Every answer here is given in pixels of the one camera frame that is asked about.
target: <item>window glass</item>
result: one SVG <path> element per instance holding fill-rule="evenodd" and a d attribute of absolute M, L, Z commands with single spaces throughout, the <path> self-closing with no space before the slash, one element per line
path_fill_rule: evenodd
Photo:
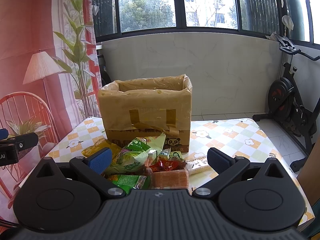
<path fill-rule="evenodd" d="M 310 0 L 312 24 L 313 24 L 313 40 L 314 43 L 320 44 L 320 0 Z"/>
<path fill-rule="evenodd" d="M 117 32 L 115 0 L 92 0 L 94 33 L 101 37 Z"/>
<path fill-rule="evenodd" d="M 242 29 L 259 33 L 279 33 L 276 0 L 240 0 Z"/>
<path fill-rule="evenodd" d="M 285 0 L 287 15 L 293 21 L 293 30 L 289 31 L 289 38 L 299 41 L 310 41 L 309 19 L 306 0 Z"/>
<path fill-rule="evenodd" d="M 235 0 L 185 0 L 187 26 L 237 29 Z"/>
<path fill-rule="evenodd" d="M 174 0 L 119 0 L 121 32 L 175 27 Z"/>

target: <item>exercise bike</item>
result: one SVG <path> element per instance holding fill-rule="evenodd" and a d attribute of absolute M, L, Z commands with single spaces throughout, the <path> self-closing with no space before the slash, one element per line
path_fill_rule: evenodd
<path fill-rule="evenodd" d="M 301 54 L 312 61 L 320 59 L 320 56 L 311 57 L 310 55 L 296 49 L 287 37 L 275 35 L 279 42 L 279 49 L 284 53 L 291 55 Z M 320 113 L 320 98 L 313 112 L 303 106 L 303 102 L 294 81 L 296 67 L 291 70 L 291 62 L 283 63 L 284 73 L 280 79 L 271 84 L 268 93 L 269 112 L 267 114 L 255 114 L 252 119 L 255 122 L 261 119 L 274 119 L 300 146 L 306 156 L 309 156 L 312 150 L 312 135 L 316 133 L 316 119 Z M 304 137 L 306 147 L 304 147 L 297 137 Z M 294 161 L 290 164 L 293 172 L 299 171 L 305 164 L 308 157 Z"/>

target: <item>blue gripper pad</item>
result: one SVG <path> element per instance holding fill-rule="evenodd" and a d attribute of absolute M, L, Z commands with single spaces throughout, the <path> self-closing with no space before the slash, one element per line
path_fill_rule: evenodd
<path fill-rule="evenodd" d="M 9 132 L 7 129 L 0 129 L 0 140 L 7 139 Z"/>
<path fill-rule="evenodd" d="M 105 147 L 95 154 L 92 154 L 90 157 L 86 158 L 83 162 L 96 173 L 101 174 L 106 168 L 109 167 L 111 161 L 112 152 L 109 148 Z"/>
<path fill-rule="evenodd" d="M 208 150 L 207 159 L 210 167 L 213 168 L 218 174 L 224 172 L 226 169 L 230 168 L 236 163 L 234 158 L 231 158 L 216 148 L 210 148 Z"/>

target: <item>table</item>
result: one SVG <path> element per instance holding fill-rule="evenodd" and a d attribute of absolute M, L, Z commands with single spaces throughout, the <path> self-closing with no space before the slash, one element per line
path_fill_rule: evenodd
<path fill-rule="evenodd" d="M 93 145 L 100 138 L 106 138 L 102 119 L 89 117 L 63 138 L 47 156 L 52 157 L 55 162 L 69 162 L 72 158 L 81 156 L 83 149 Z M 216 147 L 231 157 L 244 156 L 251 162 L 264 162 L 269 157 L 277 158 L 306 203 L 305 213 L 298 230 L 303 230 L 314 220 L 315 215 L 295 174 L 255 121 L 250 118 L 241 118 L 191 122 L 190 149 L 183 158 L 188 160 L 205 156 L 210 147 Z M 217 175 L 213 169 L 190 175 L 193 190 Z"/>

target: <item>exercise bike handlebar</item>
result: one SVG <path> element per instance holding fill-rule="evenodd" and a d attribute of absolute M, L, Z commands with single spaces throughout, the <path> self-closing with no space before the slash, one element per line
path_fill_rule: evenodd
<path fill-rule="evenodd" d="M 317 57 L 311 57 L 310 55 L 304 53 L 301 51 L 301 49 L 288 49 L 288 48 L 285 48 L 285 47 L 282 47 L 279 45 L 279 49 L 281 51 L 283 51 L 284 53 L 288 54 L 288 55 L 296 55 L 296 54 L 301 54 L 309 59 L 311 59 L 312 61 L 317 61 L 320 59 L 320 56 L 317 56 Z"/>

